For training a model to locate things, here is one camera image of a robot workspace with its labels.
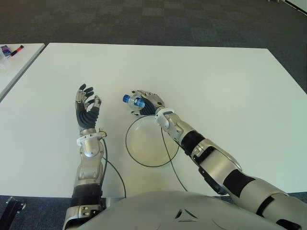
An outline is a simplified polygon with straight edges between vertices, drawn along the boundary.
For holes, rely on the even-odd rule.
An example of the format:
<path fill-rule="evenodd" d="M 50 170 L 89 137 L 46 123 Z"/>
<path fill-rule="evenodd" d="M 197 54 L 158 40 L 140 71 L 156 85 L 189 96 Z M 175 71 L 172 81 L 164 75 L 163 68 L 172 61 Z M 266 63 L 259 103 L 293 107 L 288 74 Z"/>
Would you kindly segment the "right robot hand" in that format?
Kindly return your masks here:
<path fill-rule="evenodd" d="M 132 111 L 131 114 L 133 115 L 155 115 L 156 111 L 165 108 L 164 101 L 156 93 L 144 90 L 134 90 L 132 93 L 140 97 L 145 103 L 142 109 Z"/>

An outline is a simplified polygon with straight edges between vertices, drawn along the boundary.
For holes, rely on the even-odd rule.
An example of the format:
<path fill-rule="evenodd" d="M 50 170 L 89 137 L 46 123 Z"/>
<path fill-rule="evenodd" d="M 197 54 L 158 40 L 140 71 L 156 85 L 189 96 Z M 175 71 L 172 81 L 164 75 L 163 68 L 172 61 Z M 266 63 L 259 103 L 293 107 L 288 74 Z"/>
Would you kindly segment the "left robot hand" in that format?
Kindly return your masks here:
<path fill-rule="evenodd" d="M 87 88 L 85 83 L 77 90 L 75 111 L 80 131 L 95 128 L 96 126 L 102 101 L 98 95 L 89 100 L 88 98 L 93 95 L 93 87 Z"/>

